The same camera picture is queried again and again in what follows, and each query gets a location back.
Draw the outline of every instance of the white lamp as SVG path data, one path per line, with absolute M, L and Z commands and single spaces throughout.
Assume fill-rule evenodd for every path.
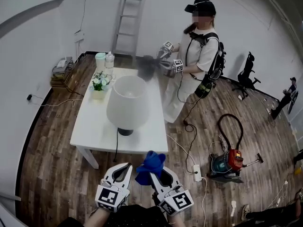
M 137 76 L 124 76 L 115 82 L 106 112 L 120 134 L 130 135 L 146 123 L 149 116 L 146 88 L 145 81 Z

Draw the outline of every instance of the black cap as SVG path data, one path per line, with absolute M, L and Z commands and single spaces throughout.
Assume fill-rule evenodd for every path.
M 216 9 L 210 0 L 195 0 L 194 5 L 187 5 L 185 11 L 188 13 L 197 13 L 197 16 L 211 17 L 216 15 Z

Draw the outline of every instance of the white table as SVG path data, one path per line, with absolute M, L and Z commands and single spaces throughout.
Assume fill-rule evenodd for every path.
M 116 79 L 125 75 L 137 75 L 137 70 L 114 68 Z M 111 89 L 103 101 L 91 98 L 89 87 L 84 95 L 77 120 L 71 135 L 71 145 L 76 146 L 93 168 L 99 165 L 91 153 L 92 150 L 116 151 L 115 127 L 106 116 L 106 108 Z M 118 152 L 145 154 L 149 150 L 167 153 L 167 139 L 162 112 L 159 82 L 156 74 L 147 82 L 147 94 L 150 115 L 147 123 L 134 130 L 129 136 L 118 135 Z

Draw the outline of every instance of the vacuum cleaner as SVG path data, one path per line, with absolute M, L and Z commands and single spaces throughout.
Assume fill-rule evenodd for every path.
M 221 121 L 224 117 L 227 117 L 227 116 L 234 118 L 240 126 L 241 135 L 238 140 L 236 149 L 232 149 L 228 138 L 226 137 L 226 135 L 224 134 L 224 132 L 221 128 Z M 230 113 L 222 115 L 218 121 L 218 127 L 219 127 L 219 131 L 221 132 L 224 139 L 226 140 L 226 143 L 228 145 L 228 150 L 221 156 L 218 156 L 216 154 L 210 154 L 211 164 L 210 164 L 210 173 L 208 174 L 208 177 L 212 178 L 215 181 L 222 182 L 222 183 L 227 183 L 227 182 L 243 183 L 243 180 L 240 177 L 240 170 L 243 167 L 250 166 L 256 162 L 263 163 L 264 162 L 263 158 L 258 153 L 257 160 L 255 160 L 247 165 L 243 164 L 242 153 L 239 151 L 239 145 L 243 138 L 243 126 L 242 126 L 240 120 L 236 116 L 234 116 L 233 114 L 230 114 Z

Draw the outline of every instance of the potted plant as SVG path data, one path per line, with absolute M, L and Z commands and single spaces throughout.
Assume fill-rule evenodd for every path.
M 90 86 L 93 99 L 104 99 L 111 79 L 112 77 L 103 71 L 94 74 L 92 86 Z

